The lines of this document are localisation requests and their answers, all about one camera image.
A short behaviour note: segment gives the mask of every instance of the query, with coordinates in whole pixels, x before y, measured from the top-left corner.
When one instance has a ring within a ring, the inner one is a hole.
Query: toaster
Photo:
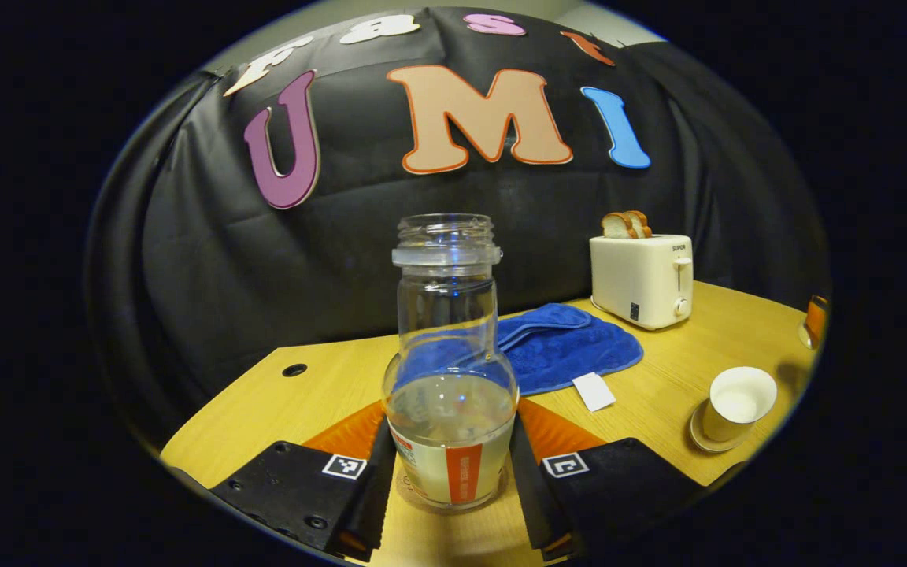
[[[661,329],[691,315],[691,239],[674,234],[649,238],[590,238],[590,300],[645,329]]]

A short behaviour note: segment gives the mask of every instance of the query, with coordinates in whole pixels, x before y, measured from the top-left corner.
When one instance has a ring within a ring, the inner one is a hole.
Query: peach letter
[[[482,96],[460,75],[442,65],[394,69],[389,80],[402,83],[408,95],[415,147],[401,165],[412,173],[449,172],[468,162],[468,151],[454,144],[449,118],[488,161],[499,161],[510,120],[516,129],[511,152],[524,164],[566,164],[565,145],[544,98],[543,76],[519,69],[496,72],[489,94]]]

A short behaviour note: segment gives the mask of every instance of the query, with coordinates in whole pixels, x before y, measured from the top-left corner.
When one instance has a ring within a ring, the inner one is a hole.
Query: saucer
[[[705,413],[705,405],[709,403],[708,399],[705,399],[702,403],[699,403],[698,408],[695,408],[694,413],[691,414],[690,427],[691,431],[691,440],[695,441],[695,445],[698,445],[699,449],[702,451],[708,451],[709,453],[723,453],[737,447],[741,443],[744,443],[744,440],[748,438],[748,435],[751,434],[751,430],[745,430],[741,435],[731,439],[730,441],[717,442],[712,441],[708,437],[705,437],[705,434],[702,433],[702,414]]]

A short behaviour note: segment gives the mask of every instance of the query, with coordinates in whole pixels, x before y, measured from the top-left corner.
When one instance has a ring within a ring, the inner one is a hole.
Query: paper card
[[[615,395],[611,394],[604,378],[601,378],[600,374],[596,372],[572,378],[572,383],[576,385],[579,397],[583,398],[583,403],[586,403],[587,409],[591,412],[597,412],[615,402]]]

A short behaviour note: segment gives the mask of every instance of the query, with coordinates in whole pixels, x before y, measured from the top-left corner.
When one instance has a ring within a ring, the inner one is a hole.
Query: table surface
[[[605,441],[635,437],[702,485],[750,459],[781,426],[809,380],[814,351],[797,336],[804,313],[778,302],[695,281],[690,318],[656,331],[602,312],[588,298],[568,305],[634,335],[643,359],[605,374],[616,402],[598,412],[587,410],[573,387],[529,399]],[[215,487],[271,443],[303,443],[379,399],[384,370],[397,349],[397,335],[279,348],[184,424],[161,460],[203,487]],[[282,376],[296,363],[307,370]],[[691,441],[688,422],[708,398],[713,377],[734,366],[767,371],[776,380],[778,398],[742,445],[726,453],[703,452]],[[400,468],[395,466],[395,474]],[[493,502],[451,516],[411,506],[392,484],[383,542],[372,563],[543,564],[540,552],[530,549],[509,461],[507,471],[507,488]]]

